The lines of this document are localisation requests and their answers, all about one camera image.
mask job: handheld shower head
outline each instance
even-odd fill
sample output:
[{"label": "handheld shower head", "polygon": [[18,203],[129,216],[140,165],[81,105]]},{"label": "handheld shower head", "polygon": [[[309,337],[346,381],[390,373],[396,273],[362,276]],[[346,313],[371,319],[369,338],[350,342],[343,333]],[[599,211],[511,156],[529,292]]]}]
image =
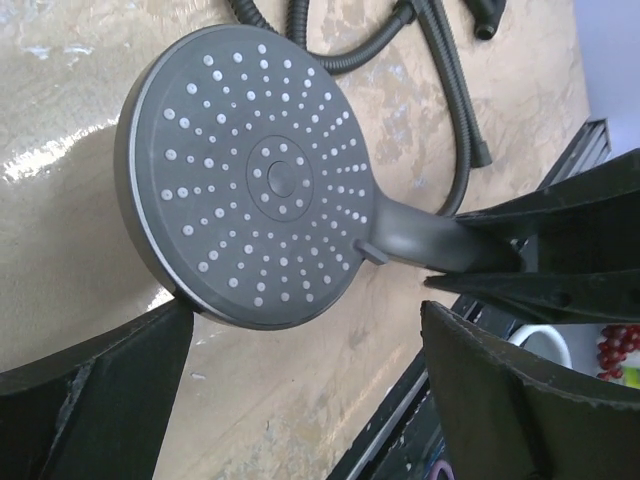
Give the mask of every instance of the handheld shower head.
[{"label": "handheld shower head", "polygon": [[[478,249],[513,260],[453,219],[386,198],[334,80],[254,27],[208,27],[161,54],[125,102],[114,162],[147,266],[196,311],[241,327],[316,317],[366,258],[445,271],[477,268]],[[438,260],[443,239],[464,251]]]}]

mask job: marble surface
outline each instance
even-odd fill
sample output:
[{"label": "marble surface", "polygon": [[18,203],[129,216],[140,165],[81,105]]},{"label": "marble surface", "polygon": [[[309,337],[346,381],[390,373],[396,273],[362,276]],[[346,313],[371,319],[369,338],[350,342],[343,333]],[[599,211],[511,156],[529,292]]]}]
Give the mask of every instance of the marble surface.
[{"label": "marble surface", "polygon": [[[257,3],[282,27],[284,1]],[[313,1],[309,45],[354,44],[387,3]],[[510,1],[499,34],[483,44],[462,2],[445,5],[495,159],[472,173],[469,210],[532,190],[589,109],[572,1]],[[148,62],[186,33],[231,20],[223,0],[0,2],[0,370],[168,299],[119,216],[114,126]],[[338,82],[384,191],[436,210],[453,139],[417,24]],[[289,331],[197,318],[156,478],[324,478],[418,351],[420,301],[452,302],[424,289],[424,276],[365,265],[338,304]]]}]

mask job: white cup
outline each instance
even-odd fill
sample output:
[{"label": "white cup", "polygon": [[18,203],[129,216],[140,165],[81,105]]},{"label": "white cup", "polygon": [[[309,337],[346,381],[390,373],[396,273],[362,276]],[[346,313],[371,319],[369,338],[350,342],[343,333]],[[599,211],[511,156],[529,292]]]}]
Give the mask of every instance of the white cup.
[{"label": "white cup", "polygon": [[571,354],[564,337],[551,325],[525,325],[509,337],[509,343],[546,358],[563,367],[573,368]]}]

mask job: black shower hose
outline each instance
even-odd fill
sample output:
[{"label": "black shower hose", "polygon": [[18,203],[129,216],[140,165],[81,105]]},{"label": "black shower hose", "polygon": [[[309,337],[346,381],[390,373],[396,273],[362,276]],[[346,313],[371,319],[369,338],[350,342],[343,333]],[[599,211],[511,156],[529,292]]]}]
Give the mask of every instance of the black shower hose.
[{"label": "black shower hose", "polygon": [[[253,0],[228,1],[240,23],[277,33]],[[289,0],[287,12],[287,38],[305,50],[309,3],[310,0]],[[453,183],[444,204],[437,212],[439,215],[453,215],[464,199],[470,168],[490,164],[491,157],[476,122],[453,35],[440,0],[409,0],[397,3],[389,19],[363,44],[350,52],[339,55],[309,53],[332,75],[350,72],[380,53],[402,27],[411,23],[416,16],[434,57],[456,138]]]}]

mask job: hose connector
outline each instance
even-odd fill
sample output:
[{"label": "hose connector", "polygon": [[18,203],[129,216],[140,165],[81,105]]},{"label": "hose connector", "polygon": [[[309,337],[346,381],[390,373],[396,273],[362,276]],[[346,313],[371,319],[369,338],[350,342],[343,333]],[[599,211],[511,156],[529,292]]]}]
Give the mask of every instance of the hose connector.
[{"label": "hose connector", "polygon": [[419,0],[398,0],[393,6],[393,15],[405,25],[411,25],[418,18],[419,5]]},{"label": "hose connector", "polygon": [[488,167],[492,163],[487,142],[482,140],[471,145],[471,168]]}]

